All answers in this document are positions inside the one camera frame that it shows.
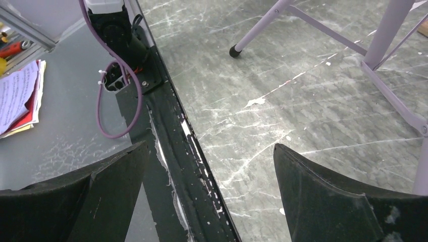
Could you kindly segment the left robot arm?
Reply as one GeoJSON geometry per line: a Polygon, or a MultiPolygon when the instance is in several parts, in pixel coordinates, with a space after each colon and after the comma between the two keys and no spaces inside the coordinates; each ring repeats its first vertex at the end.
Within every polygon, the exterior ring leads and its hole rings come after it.
{"type": "Polygon", "coordinates": [[[148,58],[149,48],[142,42],[141,14],[130,21],[124,1],[84,1],[95,35],[132,69],[148,58]]]}

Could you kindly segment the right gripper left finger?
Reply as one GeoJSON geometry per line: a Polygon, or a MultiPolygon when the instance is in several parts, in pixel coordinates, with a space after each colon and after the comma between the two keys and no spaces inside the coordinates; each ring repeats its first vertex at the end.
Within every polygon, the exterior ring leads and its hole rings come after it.
{"type": "Polygon", "coordinates": [[[139,142],[66,174],[1,191],[1,241],[124,241],[148,147],[139,142]]]}

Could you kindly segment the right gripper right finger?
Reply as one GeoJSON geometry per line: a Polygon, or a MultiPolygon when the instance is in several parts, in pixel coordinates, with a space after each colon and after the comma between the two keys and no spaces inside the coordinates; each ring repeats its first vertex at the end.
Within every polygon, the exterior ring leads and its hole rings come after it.
{"type": "Polygon", "coordinates": [[[371,186],[276,144],[292,241],[427,241],[427,197],[371,186]]]}

